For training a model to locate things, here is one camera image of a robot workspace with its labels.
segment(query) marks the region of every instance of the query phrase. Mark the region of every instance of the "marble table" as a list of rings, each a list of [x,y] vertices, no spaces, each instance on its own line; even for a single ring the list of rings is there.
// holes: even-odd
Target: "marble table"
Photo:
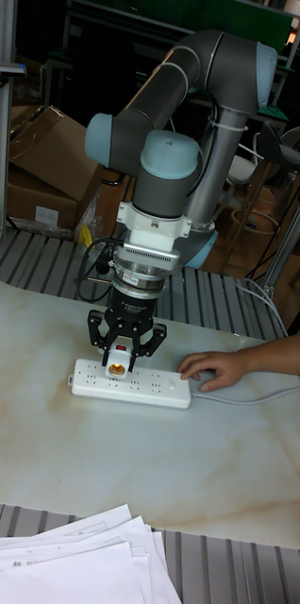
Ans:
[[[157,528],[300,547],[300,393],[256,407],[194,399],[186,411],[74,397],[75,360],[97,354],[89,308],[0,282],[0,503],[78,516],[128,503]],[[165,323],[144,366],[257,342]],[[250,374],[219,393],[299,383]]]

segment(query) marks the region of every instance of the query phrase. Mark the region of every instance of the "finger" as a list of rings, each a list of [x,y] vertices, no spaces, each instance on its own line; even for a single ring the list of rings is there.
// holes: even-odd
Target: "finger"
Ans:
[[[199,359],[203,359],[206,356],[207,353],[205,352],[195,352],[192,355],[187,355],[187,357],[184,357],[183,361],[180,362],[180,364],[177,367],[177,373],[181,374],[185,371],[185,369],[187,369],[187,367],[189,367],[189,365],[192,364],[192,362],[198,361]]]
[[[204,357],[198,361],[192,362],[182,374],[181,379],[188,379],[193,374],[199,373],[200,371],[207,371],[208,369],[218,369],[222,370],[222,366],[220,367],[220,362],[215,359],[209,359]]]

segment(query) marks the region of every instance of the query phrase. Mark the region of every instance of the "human hand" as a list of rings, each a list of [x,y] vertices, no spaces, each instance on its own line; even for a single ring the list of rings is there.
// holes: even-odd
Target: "human hand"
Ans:
[[[178,365],[177,372],[181,379],[201,379],[199,372],[212,369],[216,377],[204,382],[202,392],[211,392],[218,388],[233,386],[246,373],[244,350],[239,352],[197,352],[188,355]]]

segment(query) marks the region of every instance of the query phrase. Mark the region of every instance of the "white power strip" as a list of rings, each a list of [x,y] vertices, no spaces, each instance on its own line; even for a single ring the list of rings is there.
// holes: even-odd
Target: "white power strip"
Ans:
[[[127,403],[142,403],[187,409],[191,404],[190,384],[173,371],[134,368],[123,380],[107,377],[98,361],[78,359],[69,376],[72,393],[90,398],[106,398]]]

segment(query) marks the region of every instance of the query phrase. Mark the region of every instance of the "paper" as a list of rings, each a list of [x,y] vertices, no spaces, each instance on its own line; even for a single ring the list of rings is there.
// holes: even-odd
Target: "paper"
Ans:
[[[0,604],[25,604],[31,594],[33,604],[180,602],[161,533],[132,519],[127,506],[40,535],[0,539]]]
[[[0,604],[28,600],[33,604],[144,604],[129,544],[0,573]]]

